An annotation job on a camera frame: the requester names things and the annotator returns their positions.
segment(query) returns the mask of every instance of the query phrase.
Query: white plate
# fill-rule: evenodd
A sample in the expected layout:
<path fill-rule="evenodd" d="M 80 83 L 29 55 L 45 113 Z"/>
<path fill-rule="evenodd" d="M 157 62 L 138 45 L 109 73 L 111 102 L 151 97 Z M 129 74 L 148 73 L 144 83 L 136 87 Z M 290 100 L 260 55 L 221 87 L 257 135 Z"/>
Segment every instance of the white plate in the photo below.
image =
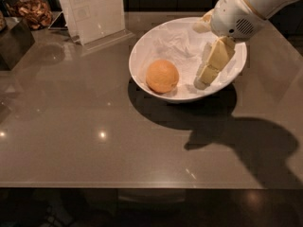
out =
<path fill-rule="evenodd" d="M 153 28 L 136 43 L 129 66 L 134 81 L 142 90 L 167 102 L 190 102 L 220 91 L 241 72 L 247 57 L 245 43 L 236 44 L 234 57 L 211 85 L 204 90 L 198 90 L 193 86 L 204 46 L 206 43 L 213 43 L 217 38 L 212 32 L 198 34 L 192 30 L 193 23 L 198 19 L 190 17 L 169 21 Z M 179 71 L 180 80 L 177 87 L 167 94 L 155 93 L 145 81 L 146 69 L 156 59 L 173 62 Z"/>

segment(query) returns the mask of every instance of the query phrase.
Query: jar of nuts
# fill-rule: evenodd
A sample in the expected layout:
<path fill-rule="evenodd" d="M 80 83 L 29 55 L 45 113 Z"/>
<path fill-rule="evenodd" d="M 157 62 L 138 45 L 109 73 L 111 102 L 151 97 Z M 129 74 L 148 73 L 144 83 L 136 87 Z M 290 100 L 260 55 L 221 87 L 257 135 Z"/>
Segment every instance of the jar of nuts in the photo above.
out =
<path fill-rule="evenodd" d="M 2 11 L 0 11 L 0 31 L 7 26 L 6 19 L 4 18 Z"/>
<path fill-rule="evenodd" d="M 46 0 L 3 0 L 11 17 L 24 17 L 33 30 L 50 26 L 52 13 Z"/>

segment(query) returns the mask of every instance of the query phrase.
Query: black vent on robot arm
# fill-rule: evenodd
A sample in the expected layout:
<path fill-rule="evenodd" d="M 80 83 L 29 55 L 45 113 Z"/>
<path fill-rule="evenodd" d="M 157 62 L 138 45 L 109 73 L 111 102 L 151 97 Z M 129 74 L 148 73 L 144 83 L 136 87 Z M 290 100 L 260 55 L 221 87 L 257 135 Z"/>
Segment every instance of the black vent on robot arm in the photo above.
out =
<path fill-rule="evenodd" d="M 236 23 L 236 28 L 242 34 L 251 34 L 254 32 L 254 26 L 246 19 L 239 19 Z"/>

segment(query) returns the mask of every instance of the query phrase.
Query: gray table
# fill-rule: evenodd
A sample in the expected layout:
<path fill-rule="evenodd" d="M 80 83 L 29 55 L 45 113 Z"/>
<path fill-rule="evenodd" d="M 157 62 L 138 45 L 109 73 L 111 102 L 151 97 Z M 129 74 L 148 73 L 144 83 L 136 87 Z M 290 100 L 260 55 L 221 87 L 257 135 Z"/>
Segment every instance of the gray table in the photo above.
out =
<path fill-rule="evenodd" d="M 271 25 L 234 83 L 171 105 L 131 80 L 135 42 L 194 13 L 127 13 L 135 36 L 86 50 L 64 31 L 0 73 L 0 186 L 303 188 L 303 59 Z"/>

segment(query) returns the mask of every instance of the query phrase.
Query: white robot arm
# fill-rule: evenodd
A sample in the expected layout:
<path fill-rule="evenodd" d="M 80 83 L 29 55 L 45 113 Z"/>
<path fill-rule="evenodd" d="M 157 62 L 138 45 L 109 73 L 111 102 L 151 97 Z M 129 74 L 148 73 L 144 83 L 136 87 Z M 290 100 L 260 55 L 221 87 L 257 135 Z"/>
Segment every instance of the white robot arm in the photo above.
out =
<path fill-rule="evenodd" d="M 219 0 L 212 10 L 213 33 L 236 42 L 247 41 L 264 27 L 267 19 L 298 0 Z"/>

